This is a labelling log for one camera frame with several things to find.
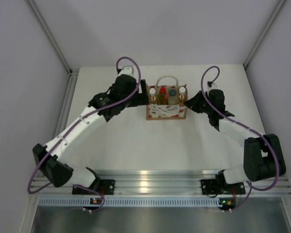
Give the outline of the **white cap amber bottle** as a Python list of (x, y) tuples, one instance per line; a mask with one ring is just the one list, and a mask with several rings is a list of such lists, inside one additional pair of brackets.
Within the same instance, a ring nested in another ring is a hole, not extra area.
[(155, 88), (149, 90), (149, 104), (158, 104), (158, 98)]

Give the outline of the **burlap watermelon canvas bag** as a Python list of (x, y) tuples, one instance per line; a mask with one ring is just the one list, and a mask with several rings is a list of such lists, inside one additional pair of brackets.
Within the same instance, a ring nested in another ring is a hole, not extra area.
[[(166, 78), (171, 78), (175, 81), (173, 85), (160, 85), (160, 81)], [(180, 85), (178, 82), (178, 78), (172, 75), (164, 75), (159, 77), (156, 81), (155, 85), (147, 85), (147, 92), (149, 95), (150, 88), (155, 88), (157, 93), (157, 98), (159, 95), (159, 90), (161, 86), (165, 86), (167, 90), (167, 95), (169, 94), (169, 89), (174, 88), (177, 90), (177, 98), (178, 98), (178, 90), (181, 86), (184, 86), (187, 91), (187, 100), (188, 100), (188, 90), (187, 85)], [(177, 105), (159, 105), (158, 104), (148, 104), (146, 106), (146, 120), (169, 120), (169, 119), (185, 119), (187, 115), (187, 107), (183, 104), (179, 104), (177, 101)]]

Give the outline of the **red cap yellow bottle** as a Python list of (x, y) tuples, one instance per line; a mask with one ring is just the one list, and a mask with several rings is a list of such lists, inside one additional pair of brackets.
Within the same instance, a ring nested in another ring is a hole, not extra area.
[(159, 90), (159, 105), (167, 105), (168, 104), (168, 95), (165, 86), (161, 86)]

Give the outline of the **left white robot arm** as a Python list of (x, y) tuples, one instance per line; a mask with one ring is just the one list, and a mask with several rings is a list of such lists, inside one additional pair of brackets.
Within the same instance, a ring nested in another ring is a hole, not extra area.
[(137, 83), (131, 75), (121, 74), (106, 92), (96, 94), (83, 112), (64, 131), (45, 145), (36, 144), (33, 156), (36, 165), (55, 187), (82, 185), (89, 194), (100, 188), (98, 175), (90, 168), (77, 168), (70, 161), (75, 149), (97, 128), (120, 114), (127, 107), (149, 103), (146, 81)]

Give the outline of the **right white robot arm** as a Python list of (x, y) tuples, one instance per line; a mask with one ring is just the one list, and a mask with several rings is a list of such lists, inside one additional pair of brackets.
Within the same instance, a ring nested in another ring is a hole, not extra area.
[(261, 134), (233, 119), (226, 111), (225, 96), (222, 90), (199, 91), (184, 105), (198, 114), (207, 114), (209, 123), (217, 131), (224, 133), (243, 149), (243, 163), (236, 167), (221, 170), (215, 176), (216, 187), (222, 193), (231, 190), (234, 184), (247, 182), (251, 185), (273, 178), (266, 188), (254, 189), (267, 191), (275, 187), (280, 176), (286, 173), (286, 165), (279, 138), (275, 134)]

